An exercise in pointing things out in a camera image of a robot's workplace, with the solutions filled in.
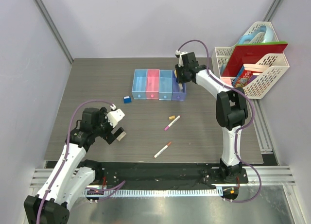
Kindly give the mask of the clear beige eraser block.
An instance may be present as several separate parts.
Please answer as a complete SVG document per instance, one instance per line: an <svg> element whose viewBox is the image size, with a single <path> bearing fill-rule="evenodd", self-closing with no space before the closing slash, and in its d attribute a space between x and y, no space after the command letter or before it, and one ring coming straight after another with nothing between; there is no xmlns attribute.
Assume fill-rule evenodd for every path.
<svg viewBox="0 0 311 224"><path fill-rule="evenodd" d="M117 137L117 140L118 140L118 141L121 141L125 136L126 136L126 132L122 132L122 133L119 134L119 136Z"/></svg>

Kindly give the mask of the blue capped clear tube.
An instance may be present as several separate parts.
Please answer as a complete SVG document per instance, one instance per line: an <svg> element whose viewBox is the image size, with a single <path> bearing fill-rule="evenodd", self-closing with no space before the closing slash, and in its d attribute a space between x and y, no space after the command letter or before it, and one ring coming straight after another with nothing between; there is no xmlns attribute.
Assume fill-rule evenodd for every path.
<svg viewBox="0 0 311 224"><path fill-rule="evenodd" d="M179 85L180 92L183 93L184 92L184 84L178 84L178 85Z"/></svg>

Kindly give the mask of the teal blue drawer box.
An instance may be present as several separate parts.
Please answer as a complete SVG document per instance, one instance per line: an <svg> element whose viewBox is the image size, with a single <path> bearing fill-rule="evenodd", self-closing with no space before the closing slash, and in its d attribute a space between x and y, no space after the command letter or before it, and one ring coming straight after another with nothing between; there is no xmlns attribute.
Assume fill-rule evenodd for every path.
<svg viewBox="0 0 311 224"><path fill-rule="evenodd" d="M170 101L172 99L173 86L172 86L173 71L160 70L159 74L159 99Z"/></svg>

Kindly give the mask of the purple drawer box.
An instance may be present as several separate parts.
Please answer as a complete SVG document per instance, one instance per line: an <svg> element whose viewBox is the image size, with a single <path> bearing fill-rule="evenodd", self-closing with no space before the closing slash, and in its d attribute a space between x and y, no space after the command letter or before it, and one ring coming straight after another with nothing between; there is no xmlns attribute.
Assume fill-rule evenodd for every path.
<svg viewBox="0 0 311 224"><path fill-rule="evenodd" d="M180 89L179 89L179 83L175 84L173 82L173 78L172 78L172 100L173 101L184 101L185 100L185 97L186 97L186 84L184 84L184 92L181 93L180 92Z"/></svg>

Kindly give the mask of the pink drawer box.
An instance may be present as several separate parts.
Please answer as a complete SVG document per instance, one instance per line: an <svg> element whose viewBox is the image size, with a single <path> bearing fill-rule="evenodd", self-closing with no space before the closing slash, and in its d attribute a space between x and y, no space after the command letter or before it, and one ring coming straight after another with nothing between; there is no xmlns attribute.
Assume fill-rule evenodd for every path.
<svg viewBox="0 0 311 224"><path fill-rule="evenodd" d="M148 69L146 77L146 99L159 99L159 69Z"/></svg>

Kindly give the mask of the light blue drawer box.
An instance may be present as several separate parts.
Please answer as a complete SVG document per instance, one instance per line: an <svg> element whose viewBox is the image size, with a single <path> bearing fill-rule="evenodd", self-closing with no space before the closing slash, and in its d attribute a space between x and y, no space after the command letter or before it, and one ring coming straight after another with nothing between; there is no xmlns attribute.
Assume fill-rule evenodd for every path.
<svg viewBox="0 0 311 224"><path fill-rule="evenodd" d="M146 69L136 69L134 72L132 95L134 99L145 100L146 99Z"/></svg>

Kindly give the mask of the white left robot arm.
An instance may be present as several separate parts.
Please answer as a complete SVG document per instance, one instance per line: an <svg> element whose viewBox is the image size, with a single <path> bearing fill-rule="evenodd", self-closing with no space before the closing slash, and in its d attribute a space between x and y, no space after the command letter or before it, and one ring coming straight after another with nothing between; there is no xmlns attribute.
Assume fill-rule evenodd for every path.
<svg viewBox="0 0 311 224"><path fill-rule="evenodd" d="M121 137L124 129L116 128L125 114L119 108L86 108L82 117L70 128L69 139L52 173L36 195L29 195L24 209L30 224L65 224L69 212L89 184L102 182L100 162L84 160L96 138L108 144Z"/></svg>

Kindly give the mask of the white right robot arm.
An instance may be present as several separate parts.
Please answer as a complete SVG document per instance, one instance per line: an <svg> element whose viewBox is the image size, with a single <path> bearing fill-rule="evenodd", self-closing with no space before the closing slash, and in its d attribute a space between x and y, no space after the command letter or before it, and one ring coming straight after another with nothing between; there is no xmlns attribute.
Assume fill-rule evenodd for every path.
<svg viewBox="0 0 311 224"><path fill-rule="evenodd" d="M206 65L199 65L193 52L176 51L176 81L180 84L194 82L206 89L216 99L216 120L223 131L223 153L219 176L222 181L234 182L242 172L240 157L241 127L248 118L246 96L243 88L233 88L215 76Z"/></svg>

